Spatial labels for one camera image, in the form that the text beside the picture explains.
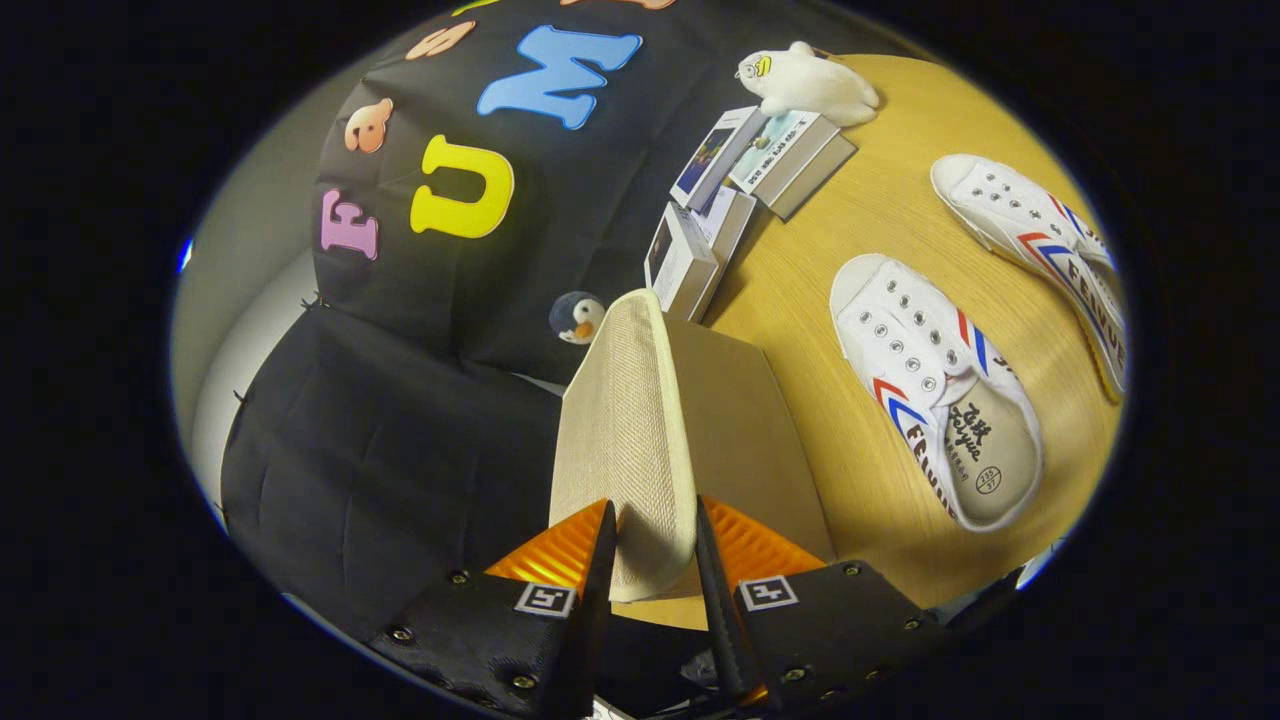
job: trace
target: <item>white sneaker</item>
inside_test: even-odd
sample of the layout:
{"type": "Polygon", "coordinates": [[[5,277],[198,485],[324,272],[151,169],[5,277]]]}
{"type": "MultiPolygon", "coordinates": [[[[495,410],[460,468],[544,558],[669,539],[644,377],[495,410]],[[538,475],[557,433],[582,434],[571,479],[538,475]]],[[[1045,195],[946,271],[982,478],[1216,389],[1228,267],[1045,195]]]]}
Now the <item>white sneaker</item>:
{"type": "Polygon", "coordinates": [[[933,164],[933,191],[987,250],[1064,290],[1085,329],[1107,395],[1128,383],[1128,341],[1119,277],[1106,245],[1084,220],[1012,168],[977,155],[933,164]]]}
{"type": "Polygon", "coordinates": [[[1043,448],[1030,400],[987,336],[883,255],[836,273],[831,315],[845,359],[947,514],[978,533],[1012,523],[1039,487],[1043,448]]]}

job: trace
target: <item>foam letter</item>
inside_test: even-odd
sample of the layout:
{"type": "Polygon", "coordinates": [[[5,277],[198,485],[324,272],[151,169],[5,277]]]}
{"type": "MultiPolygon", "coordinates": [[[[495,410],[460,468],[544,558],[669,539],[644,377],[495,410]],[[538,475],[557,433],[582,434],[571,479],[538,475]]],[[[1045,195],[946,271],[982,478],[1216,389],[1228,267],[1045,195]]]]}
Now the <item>foam letter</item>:
{"type": "Polygon", "coordinates": [[[364,252],[370,260],[378,258],[378,218],[356,223],[355,219],[364,214],[364,210],[351,202],[338,202],[338,196],[337,188],[324,193],[320,249],[347,247],[364,252]]]}
{"type": "Polygon", "coordinates": [[[588,35],[562,32],[552,26],[534,28],[516,51],[536,61],[541,69],[504,77],[489,83],[480,94],[476,113],[488,115],[499,108],[529,110],[559,118],[564,129],[582,127],[595,109],[595,96],[561,97],[552,92],[604,87],[604,78],[582,67],[591,60],[604,70],[616,70],[640,49],[639,35],[588,35]]]}
{"type": "MultiPolygon", "coordinates": [[[[645,10],[660,10],[667,5],[671,5],[676,0],[626,0],[626,1],[639,3],[640,5],[644,5],[645,10]]],[[[577,3],[577,0],[561,0],[561,5],[572,5],[573,3],[577,3]]]]}
{"type": "Polygon", "coordinates": [[[498,0],[476,0],[475,3],[467,3],[466,5],[458,8],[457,10],[453,10],[453,15],[452,17],[456,18],[456,17],[461,15],[462,13],[466,13],[471,8],[479,8],[481,5],[492,5],[492,4],[497,3],[497,1],[498,0]]]}
{"type": "Polygon", "coordinates": [[[428,58],[439,55],[440,53],[444,53],[449,47],[457,45],[458,41],[462,40],[466,33],[471,32],[471,28],[474,27],[476,27],[476,22],[467,20],[449,28],[438,29],[411,47],[410,51],[404,54],[404,59],[417,60],[422,55],[426,55],[428,58]]]}
{"type": "Polygon", "coordinates": [[[507,217],[516,176],[506,158],[481,147],[451,145],[443,135],[438,135],[422,152],[422,172],[431,174],[436,168],[480,174],[484,177],[484,195],[475,202],[460,202],[436,197],[425,184],[419,187],[408,209],[408,224],[413,232],[436,229],[458,237],[484,237],[507,217]]]}

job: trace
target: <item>red and blue stripe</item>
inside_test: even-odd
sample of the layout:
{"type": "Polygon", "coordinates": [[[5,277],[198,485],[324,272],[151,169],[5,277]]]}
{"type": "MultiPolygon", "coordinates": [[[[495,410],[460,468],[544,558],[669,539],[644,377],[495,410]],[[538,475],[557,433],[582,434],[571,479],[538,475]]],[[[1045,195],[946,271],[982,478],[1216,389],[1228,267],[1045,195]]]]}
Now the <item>red and blue stripe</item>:
{"type": "Polygon", "coordinates": [[[929,421],[925,420],[923,416],[920,416],[920,414],[906,406],[904,401],[906,401],[908,397],[906,393],[904,393],[901,389],[886,383],[879,378],[872,380],[872,388],[876,392],[876,401],[879,402],[881,406],[884,407],[884,411],[888,413],[890,419],[893,420],[893,427],[897,428],[897,433],[902,436],[904,439],[906,438],[906,430],[902,429],[902,423],[899,419],[899,413],[906,413],[908,415],[915,418],[920,423],[925,425],[929,424],[929,421]],[[883,391],[888,391],[892,395],[886,397],[883,395],[883,391]]]}
{"type": "Polygon", "coordinates": [[[987,370],[987,336],[982,334],[978,325],[970,323],[969,318],[965,318],[964,310],[956,307],[956,315],[960,319],[960,340],[978,354],[978,363],[982,365],[982,372],[989,375],[991,372],[987,370]],[[969,328],[973,328],[972,341],[969,340],[969,328]]]}

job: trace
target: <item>black cloth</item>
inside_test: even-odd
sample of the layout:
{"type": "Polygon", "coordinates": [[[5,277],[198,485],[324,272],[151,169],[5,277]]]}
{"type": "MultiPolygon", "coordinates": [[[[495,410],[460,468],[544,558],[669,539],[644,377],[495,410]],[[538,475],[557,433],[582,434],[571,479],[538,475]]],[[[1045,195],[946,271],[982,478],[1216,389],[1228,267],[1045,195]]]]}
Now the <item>black cloth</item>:
{"type": "MultiPolygon", "coordinates": [[[[737,61],[795,40],[909,55],[810,0],[682,0],[659,12],[504,0],[388,44],[337,111],[320,161],[310,211],[325,304],[270,354],[224,455],[228,533],[282,592],[364,641],[428,582],[483,569],[547,527],[559,400],[511,373],[568,383],[584,348],[548,327],[553,301],[585,290],[608,304],[643,287],[676,176],[721,113],[759,100],[733,78],[737,61]],[[403,60],[424,36],[466,20],[476,27],[448,51],[403,60]],[[540,24],[644,38],[623,68],[602,73],[605,87],[581,91],[596,106],[580,129],[520,110],[476,113],[490,82],[536,69],[516,45],[540,24]],[[384,145],[347,150],[351,114],[381,97],[394,102],[384,145]],[[509,160],[515,193],[490,234],[410,228],[420,184],[462,201],[484,190],[472,173],[422,174],[435,135],[509,160]],[[321,196],[333,188],[378,219],[375,260],[320,247],[321,196]]],[[[616,619],[602,676],[631,683],[636,697],[668,676],[667,694],[650,700],[678,696],[689,689],[680,664],[704,637],[616,619]]]]}
{"type": "Polygon", "coordinates": [[[335,307],[413,338],[436,352],[566,384],[582,348],[550,332],[558,296],[588,291],[605,305],[644,287],[643,259],[668,191],[726,110],[759,97],[733,77],[737,63],[804,40],[835,54],[909,55],[847,12],[812,0],[681,0],[650,12],[635,3],[504,0],[439,17],[387,46],[338,111],[315,187],[315,254],[320,292],[335,307]],[[475,20],[449,50],[417,60],[404,54],[438,29],[475,20]],[[604,87],[564,91],[595,96],[585,124],[476,104],[493,81],[538,69],[516,51],[530,31],[639,35],[643,45],[604,87]],[[372,154],[344,145],[360,108],[392,99],[385,143],[372,154]],[[475,173],[440,168],[422,174],[435,135],[502,154],[515,173],[506,219],[480,238],[410,228],[415,191],[462,201],[480,197],[475,173]],[[319,245],[321,197],[338,188],[379,222],[379,255],[319,245]]]}

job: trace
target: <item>wooden table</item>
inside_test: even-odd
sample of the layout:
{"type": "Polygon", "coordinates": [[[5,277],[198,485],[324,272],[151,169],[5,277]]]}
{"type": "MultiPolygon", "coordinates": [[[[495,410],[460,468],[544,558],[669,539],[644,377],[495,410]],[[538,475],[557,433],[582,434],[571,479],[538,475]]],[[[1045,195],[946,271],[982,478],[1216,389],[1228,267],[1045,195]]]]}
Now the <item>wooden table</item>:
{"type": "MultiPolygon", "coordinates": [[[[929,168],[952,152],[991,158],[1080,209],[1091,224],[1094,218],[1032,132],[952,70],[884,55],[838,59],[878,90],[879,117],[844,131],[858,154],[788,223],[758,210],[704,324],[768,357],[840,559],[870,562],[931,607],[998,579],[1071,528],[1111,454],[1121,407],[1103,396],[1065,297],[983,250],[933,193],[929,168]],[[1025,386],[1046,470],[1037,498],[1012,527],[960,529],[841,356],[828,293],[840,266],[864,252],[896,258],[929,278],[992,338],[1025,386]]],[[[616,603],[614,612],[707,628],[700,597],[616,603]]]]}

